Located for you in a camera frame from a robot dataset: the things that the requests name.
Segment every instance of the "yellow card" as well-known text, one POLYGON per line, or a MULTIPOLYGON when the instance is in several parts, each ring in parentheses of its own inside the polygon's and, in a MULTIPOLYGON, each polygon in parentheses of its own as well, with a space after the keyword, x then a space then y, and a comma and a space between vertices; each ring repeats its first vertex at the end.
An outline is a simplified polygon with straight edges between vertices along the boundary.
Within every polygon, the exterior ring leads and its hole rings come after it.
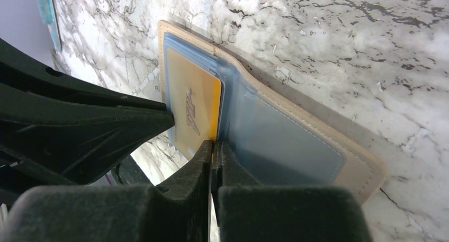
POLYGON ((170 48, 166 61, 172 142, 190 160, 204 140, 217 139, 221 82, 170 48))

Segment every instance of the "white marble surface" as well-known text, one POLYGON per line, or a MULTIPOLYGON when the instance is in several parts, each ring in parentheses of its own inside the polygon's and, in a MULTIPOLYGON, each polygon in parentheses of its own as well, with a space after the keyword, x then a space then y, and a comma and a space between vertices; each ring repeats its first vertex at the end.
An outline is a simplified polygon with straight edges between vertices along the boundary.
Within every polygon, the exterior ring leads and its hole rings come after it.
MULTIPOLYGON (((74 76, 160 100, 157 21, 185 25, 386 163, 375 241, 449 241, 449 0, 55 3, 74 76)), ((133 155, 154 183, 186 162, 165 135, 133 155)))

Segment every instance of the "wallet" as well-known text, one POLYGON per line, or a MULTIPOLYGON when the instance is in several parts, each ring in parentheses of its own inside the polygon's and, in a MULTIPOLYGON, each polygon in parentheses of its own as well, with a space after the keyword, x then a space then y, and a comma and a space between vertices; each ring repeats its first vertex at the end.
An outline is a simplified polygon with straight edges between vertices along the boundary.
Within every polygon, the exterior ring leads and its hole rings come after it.
POLYGON ((387 177, 385 164, 255 79, 232 55, 159 21, 160 90, 173 145, 191 159, 203 140, 226 140, 266 185, 335 185, 359 203, 387 177))

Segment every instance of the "logo on card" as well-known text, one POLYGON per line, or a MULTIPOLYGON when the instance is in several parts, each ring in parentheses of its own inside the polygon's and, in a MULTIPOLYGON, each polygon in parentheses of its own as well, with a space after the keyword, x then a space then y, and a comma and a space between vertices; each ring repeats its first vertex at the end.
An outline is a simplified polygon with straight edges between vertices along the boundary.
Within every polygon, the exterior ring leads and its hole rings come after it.
POLYGON ((195 131, 195 133, 199 136, 200 131, 195 123, 195 105, 192 102, 192 89, 190 88, 186 93, 186 106, 187 106, 187 125, 195 131))

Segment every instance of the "beige leather trim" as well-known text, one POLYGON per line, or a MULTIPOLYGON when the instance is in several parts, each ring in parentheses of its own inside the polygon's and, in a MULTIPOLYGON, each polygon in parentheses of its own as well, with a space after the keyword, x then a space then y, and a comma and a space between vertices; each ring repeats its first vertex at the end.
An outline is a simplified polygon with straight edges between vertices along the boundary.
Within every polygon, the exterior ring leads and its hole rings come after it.
MULTIPOLYGON (((338 149, 346 158, 346 162, 338 174, 334 185, 348 189, 359 203, 366 202, 387 179, 385 164, 352 140, 337 132, 312 114, 296 106, 272 89, 256 80, 245 67, 233 56, 203 39, 166 21, 158 22, 159 61, 164 61, 163 38, 166 32, 172 33, 204 51, 233 64, 252 87, 263 95, 268 103, 290 115, 297 123, 321 136, 332 147, 338 149)), ((159 82, 162 100, 165 101, 164 63, 160 63, 159 82)))

